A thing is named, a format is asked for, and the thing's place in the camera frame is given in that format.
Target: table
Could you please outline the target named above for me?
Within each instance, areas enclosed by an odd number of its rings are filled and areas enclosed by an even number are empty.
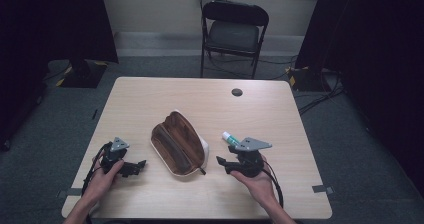
[[[232,95],[234,88],[243,94]],[[154,126],[174,109],[209,144],[206,175],[173,176],[150,143]],[[130,144],[125,161],[147,160],[147,164],[138,176],[119,177],[92,211],[93,218],[267,219],[247,188],[216,161],[216,156],[236,161],[221,137],[224,131],[238,139],[249,136],[273,145],[261,153],[277,175],[289,215],[330,218],[326,193],[312,190],[322,180],[290,87],[282,81],[118,78],[72,187],[82,187],[92,157],[118,136]],[[64,217],[78,199],[67,197]]]

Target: brown leather pouch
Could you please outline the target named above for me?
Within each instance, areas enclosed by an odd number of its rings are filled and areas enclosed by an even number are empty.
[[[151,142],[174,175],[186,176],[197,170],[205,174],[208,144],[178,110],[153,128]]]

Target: black folding chair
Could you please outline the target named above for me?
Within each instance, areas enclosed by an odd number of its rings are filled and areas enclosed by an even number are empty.
[[[209,29],[207,20],[213,21]],[[268,13],[256,5],[221,0],[205,4],[202,9],[200,77],[203,77],[204,57],[207,51],[209,58],[211,52],[253,58],[251,78],[254,79],[268,22]]]

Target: wall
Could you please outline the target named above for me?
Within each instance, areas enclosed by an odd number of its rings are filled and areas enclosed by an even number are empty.
[[[113,31],[201,33],[199,0],[104,1]],[[317,0],[232,1],[264,8],[270,16],[268,35],[304,36]]]

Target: black curtain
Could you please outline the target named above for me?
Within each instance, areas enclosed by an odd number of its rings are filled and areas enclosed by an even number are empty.
[[[2,133],[47,64],[70,58],[118,63],[103,0],[0,0]]]
[[[424,0],[332,1],[318,1],[296,67],[342,73],[368,127],[424,196]]]

